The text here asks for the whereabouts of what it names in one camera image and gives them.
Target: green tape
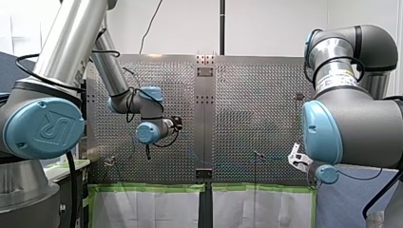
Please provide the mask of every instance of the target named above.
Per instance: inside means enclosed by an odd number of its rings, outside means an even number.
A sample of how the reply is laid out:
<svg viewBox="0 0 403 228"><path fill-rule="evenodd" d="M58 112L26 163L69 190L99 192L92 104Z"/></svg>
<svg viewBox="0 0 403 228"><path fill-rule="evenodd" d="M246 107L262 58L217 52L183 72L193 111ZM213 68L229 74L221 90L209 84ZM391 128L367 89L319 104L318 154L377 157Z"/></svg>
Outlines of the green tape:
<svg viewBox="0 0 403 228"><path fill-rule="evenodd" d="M195 193L204 192L204 184L147 184L147 183L113 183L91 184L88 189L94 192L149 192L149 193Z"/></svg>
<svg viewBox="0 0 403 228"><path fill-rule="evenodd" d="M254 183L213 183L214 192L230 192L230 191L246 191L246 190L259 190L269 192L288 192L288 193L314 193L308 187L302 186L283 186L275 184L254 184Z"/></svg>
<svg viewBox="0 0 403 228"><path fill-rule="evenodd" d="M276 184L253 184L253 183L213 183L213 192L232 192L257 190L267 192L285 192L296 194L312 194L311 228L315 228L317 218L317 191L302 186L283 186Z"/></svg>
<svg viewBox="0 0 403 228"><path fill-rule="evenodd" d="M93 212L95 203L95 189L88 186L88 216L89 216L89 228L92 228Z"/></svg>
<svg viewBox="0 0 403 228"><path fill-rule="evenodd" d="M83 207L87 207L89 205L88 198L83 199Z"/></svg>
<svg viewBox="0 0 403 228"><path fill-rule="evenodd" d="M317 223L317 190L313 190L312 195L312 213L311 213L311 226L312 228L316 227Z"/></svg>

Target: power cable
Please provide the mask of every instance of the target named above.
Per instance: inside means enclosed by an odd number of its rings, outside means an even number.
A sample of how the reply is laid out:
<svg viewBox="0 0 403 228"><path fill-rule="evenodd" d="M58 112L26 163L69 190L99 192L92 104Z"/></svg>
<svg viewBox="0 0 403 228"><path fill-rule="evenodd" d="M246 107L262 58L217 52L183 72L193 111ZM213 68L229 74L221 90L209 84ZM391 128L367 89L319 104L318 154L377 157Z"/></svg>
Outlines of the power cable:
<svg viewBox="0 0 403 228"><path fill-rule="evenodd" d="M154 21L154 18L155 18L155 16L157 15L157 12L158 12L158 10L160 9L160 6L161 6L161 3L162 3L162 2L163 2L163 0L160 0L160 3L158 4L157 9L155 9L154 15L151 17L151 21L150 21L150 23L148 24L148 29L147 29L147 31L145 32L145 34L144 34L144 36L143 36L143 39L142 39L142 45L140 46L139 54L142 54L143 46L144 46L144 39L145 39L145 37L148 35L148 32L149 32L150 29L151 29L151 26L152 26L152 23L153 23L153 21Z"/></svg>

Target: black vertical pole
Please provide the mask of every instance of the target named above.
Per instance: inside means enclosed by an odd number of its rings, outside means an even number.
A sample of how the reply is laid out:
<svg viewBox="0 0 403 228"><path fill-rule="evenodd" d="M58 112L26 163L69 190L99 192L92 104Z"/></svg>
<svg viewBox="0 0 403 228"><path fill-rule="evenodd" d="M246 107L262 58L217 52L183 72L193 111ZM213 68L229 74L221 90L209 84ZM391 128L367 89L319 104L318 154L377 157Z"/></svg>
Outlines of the black vertical pole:
<svg viewBox="0 0 403 228"><path fill-rule="evenodd" d="M225 0L220 0L220 55L225 55Z"/></svg>

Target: metal post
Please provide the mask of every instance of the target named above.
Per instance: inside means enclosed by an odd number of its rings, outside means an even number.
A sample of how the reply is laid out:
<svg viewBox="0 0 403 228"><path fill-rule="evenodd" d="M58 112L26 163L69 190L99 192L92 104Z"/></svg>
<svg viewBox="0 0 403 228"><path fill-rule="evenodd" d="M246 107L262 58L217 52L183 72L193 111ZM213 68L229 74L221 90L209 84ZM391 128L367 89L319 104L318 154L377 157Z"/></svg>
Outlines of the metal post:
<svg viewBox="0 0 403 228"><path fill-rule="evenodd" d="M225 55L225 0L220 0L220 55Z"/></svg>
<svg viewBox="0 0 403 228"><path fill-rule="evenodd" d="M33 72L79 87L107 4L107 0L63 1Z"/></svg>

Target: white plastic sheet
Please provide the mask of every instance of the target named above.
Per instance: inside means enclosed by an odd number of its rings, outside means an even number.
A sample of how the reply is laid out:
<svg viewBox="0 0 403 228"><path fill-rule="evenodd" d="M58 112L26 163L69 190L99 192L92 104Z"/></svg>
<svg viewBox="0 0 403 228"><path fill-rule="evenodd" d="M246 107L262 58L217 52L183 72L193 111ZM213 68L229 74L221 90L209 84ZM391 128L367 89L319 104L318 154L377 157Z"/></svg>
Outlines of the white plastic sheet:
<svg viewBox="0 0 403 228"><path fill-rule="evenodd" d="M94 228L198 227L200 191L194 188L164 191L161 185L157 188L147 185L101 188L101 191L92 192L90 213Z"/></svg>
<svg viewBox="0 0 403 228"><path fill-rule="evenodd" d="M316 193L307 188L243 185L213 186L214 227L315 227Z"/></svg>

